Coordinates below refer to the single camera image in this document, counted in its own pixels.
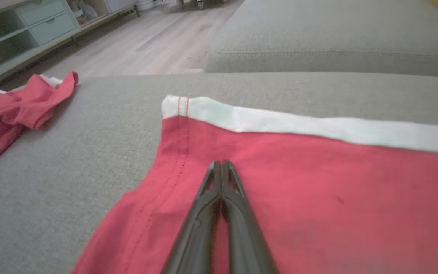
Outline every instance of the storage unit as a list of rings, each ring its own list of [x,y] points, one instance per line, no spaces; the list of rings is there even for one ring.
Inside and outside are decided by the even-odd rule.
[[[0,10],[0,80],[114,15],[136,11],[135,0],[90,0],[98,17],[80,25],[66,0],[17,2]]]

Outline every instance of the laminate flooring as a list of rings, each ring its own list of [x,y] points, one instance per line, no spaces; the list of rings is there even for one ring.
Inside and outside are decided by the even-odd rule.
[[[185,9],[175,0],[150,11],[106,23],[20,70],[0,88],[22,85],[33,73],[64,78],[201,73],[209,46],[244,0],[208,0],[204,10],[193,2]]]

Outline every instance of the white fabric edge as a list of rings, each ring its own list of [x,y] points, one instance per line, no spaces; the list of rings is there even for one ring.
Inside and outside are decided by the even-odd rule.
[[[344,142],[438,153],[438,125],[360,118],[314,118],[231,106],[207,97],[167,96],[163,118],[188,116],[233,132],[316,135]]]
[[[38,76],[40,76],[52,88],[58,87],[64,81],[60,80],[59,78],[45,76],[44,74],[40,74]]]

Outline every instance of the gray fabric upholstery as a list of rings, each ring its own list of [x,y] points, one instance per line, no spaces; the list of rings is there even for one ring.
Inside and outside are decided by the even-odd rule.
[[[81,80],[43,131],[0,156],[0,274],[69,272],[92,231],[151,168],[168,94],[309,116],[438,124],[438,78],[243,73]]]
[[[438,9],[428,0],[245,0],[205,71],[438,76]]]

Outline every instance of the crumpled red shirt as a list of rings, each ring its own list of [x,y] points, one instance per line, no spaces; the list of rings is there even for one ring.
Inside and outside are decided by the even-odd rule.
[[[70,72],[57,88],[38,75],[26,87],[0,93],[0,154],[16,140],[25,127],[42,129],[53,115],[55,106],[68,98],[78,83],[78,75]]]

